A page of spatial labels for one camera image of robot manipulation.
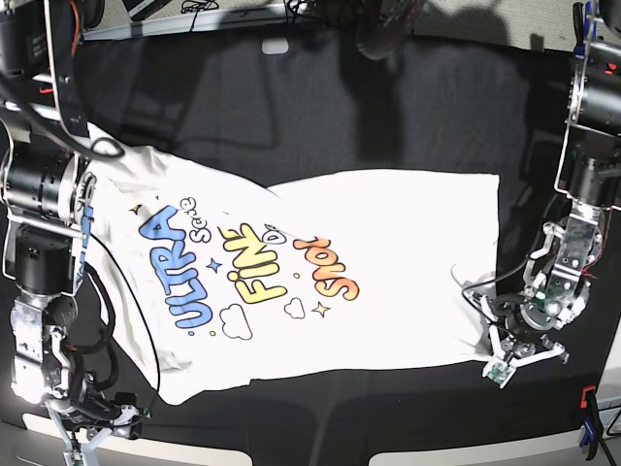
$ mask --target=sparkle graphic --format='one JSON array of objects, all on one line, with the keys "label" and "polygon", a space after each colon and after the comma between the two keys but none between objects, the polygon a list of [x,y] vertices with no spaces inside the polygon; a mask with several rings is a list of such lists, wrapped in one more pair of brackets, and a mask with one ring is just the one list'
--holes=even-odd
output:
[{"label": "sparkle graphic", "polygon": [[317,307],[314,308],[312,311],[314,313],[320,313],[322,317],[326,317],[326,311],[329,311],[331,308],[326,308],[324,306],[321,305],[321,303],[318,303]]},{"label": "sparkle graphic", "polygon": [[208,265],[208,267],[209,267],[210,269],[213,269],[213,271],[217,273],[217,268],[218,268],[220,265],[222,265],[222,264],[218,264],[217,262],[215,262],[215,261],[212,259],[212,263],[211,263],[210,265]]}]

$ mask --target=black table surface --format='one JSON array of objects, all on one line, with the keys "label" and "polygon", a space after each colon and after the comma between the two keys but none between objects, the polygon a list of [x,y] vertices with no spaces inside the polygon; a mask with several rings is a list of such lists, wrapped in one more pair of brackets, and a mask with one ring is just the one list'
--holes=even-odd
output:
[{"label": "black table surface", "polygon": [[[263,39],[278,34],[289,34],[289,52],[263,54]],[[154,145],[265,186],[369,168],[499,174],[503,271],[532,243],[552,192],[572,63],[561,53],[423,38],[372,62],[345,33],[258,28],[87,45],[77,74],[90,120],[124,143]],[[160,402],[144,435],[242,450],[257,466],[347,466],[383,451],[575,429],[582,387],[598,383],[619,321],[619,231],[614,216],[592,269],[589,307],[558,334],[572,355],[565,366],[549,360],[520,369],[503,390],[481,377],[477,362],[254,381],[180,406]],[[439,253],[441,246],[430,245]],[[15,295],[14,284],[0,280],[0,418],[22,425],[22,413],[43,411],[10,389]],[[77,326],[94,339],[99,304],[88,286],[79,304]],[[441,332],[441,316],[438,324]],[[145,405],[152,390],[117,350],[114,391],[137,392]],[[108,369],[104,356],[89,363]]]}]

